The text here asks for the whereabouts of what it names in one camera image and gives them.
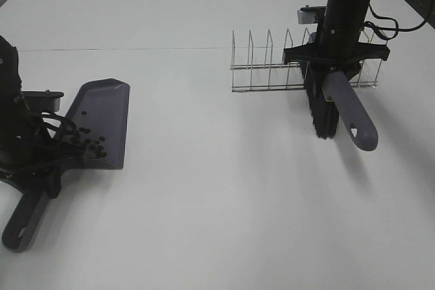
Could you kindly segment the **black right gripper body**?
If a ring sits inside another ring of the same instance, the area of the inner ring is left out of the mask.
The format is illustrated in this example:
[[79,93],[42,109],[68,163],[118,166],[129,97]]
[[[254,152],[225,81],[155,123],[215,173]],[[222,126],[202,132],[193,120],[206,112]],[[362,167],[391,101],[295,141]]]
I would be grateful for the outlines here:
[[326,76],[335,71],[355,76],[365,60],[386,61],[389,54],[387,44],[370,41],[363,28],[318,29],[308,42],[283,49],[283,64],[299,64],[304,76]]

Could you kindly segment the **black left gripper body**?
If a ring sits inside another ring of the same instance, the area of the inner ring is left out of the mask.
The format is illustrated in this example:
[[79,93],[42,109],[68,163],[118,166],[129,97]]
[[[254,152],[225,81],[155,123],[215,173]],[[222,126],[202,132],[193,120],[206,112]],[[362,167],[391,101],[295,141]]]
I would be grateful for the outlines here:
[[18,191],[42,190],[57,198],[64,172],[83,161],[85,143],[77,133],[1,134],[1,180]]

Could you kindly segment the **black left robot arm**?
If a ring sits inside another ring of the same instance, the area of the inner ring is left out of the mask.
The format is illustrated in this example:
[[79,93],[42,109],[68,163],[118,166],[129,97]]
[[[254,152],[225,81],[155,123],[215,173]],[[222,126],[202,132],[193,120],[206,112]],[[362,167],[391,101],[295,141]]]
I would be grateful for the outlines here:
[[50,198],[61,189],[66,162],[83,150],[63,141],[77,126],[50,108],[62,95],[22,91],[16,47],[1,38],[1,180],[21,192],[40,188]]

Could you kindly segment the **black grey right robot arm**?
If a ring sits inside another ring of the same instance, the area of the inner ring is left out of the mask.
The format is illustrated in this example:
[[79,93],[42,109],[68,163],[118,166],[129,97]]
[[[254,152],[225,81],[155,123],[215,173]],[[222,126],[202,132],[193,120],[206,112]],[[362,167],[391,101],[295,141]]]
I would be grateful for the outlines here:
[[311,43],[286,48],[283,62],[309,62],[320,67],[347,68],[367,59],[386,61],[390,50],[385,44],[362,43],[367,27],[382,40],[387,29],[366,20],[370,0],[327,0],[325,6],[305,6],[298,10],[300,24],[316,24]]

